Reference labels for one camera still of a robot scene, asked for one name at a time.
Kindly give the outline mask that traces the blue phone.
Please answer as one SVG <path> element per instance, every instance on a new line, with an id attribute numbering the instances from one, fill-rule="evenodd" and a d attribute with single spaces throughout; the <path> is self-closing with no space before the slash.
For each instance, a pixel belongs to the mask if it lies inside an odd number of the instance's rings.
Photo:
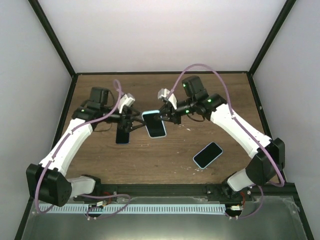
<path id="1" fill-rule="evenodd" d="M 128 144 L 130 142 L 130 133 L 123 129 L 116 129 L 115 143 L 119 145 Z"/>

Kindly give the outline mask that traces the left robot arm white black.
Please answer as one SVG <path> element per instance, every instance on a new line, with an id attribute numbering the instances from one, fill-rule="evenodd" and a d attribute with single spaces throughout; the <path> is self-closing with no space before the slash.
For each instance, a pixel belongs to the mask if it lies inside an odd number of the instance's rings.
<path id="1" fill-rule="evenodd" d="M 120 93 L 112 106 L 107 106 L 111 91 L 93 87 L 89 98 L 72 114 L 67 130 L 51 152 L 39 164 L 30 164 L 26 178 L 30 196 L 36 200 L 64 206 L 70 198 L 85 195 L 91 202 L 102 196 L 101 180 L 91 175 L 66 178 L 68 168 L 84 141 L 99 123 L 116 123 L 120 131 L 129 133 L 145 123 L 133 109 L 135 98 L 130 93 Z"/>

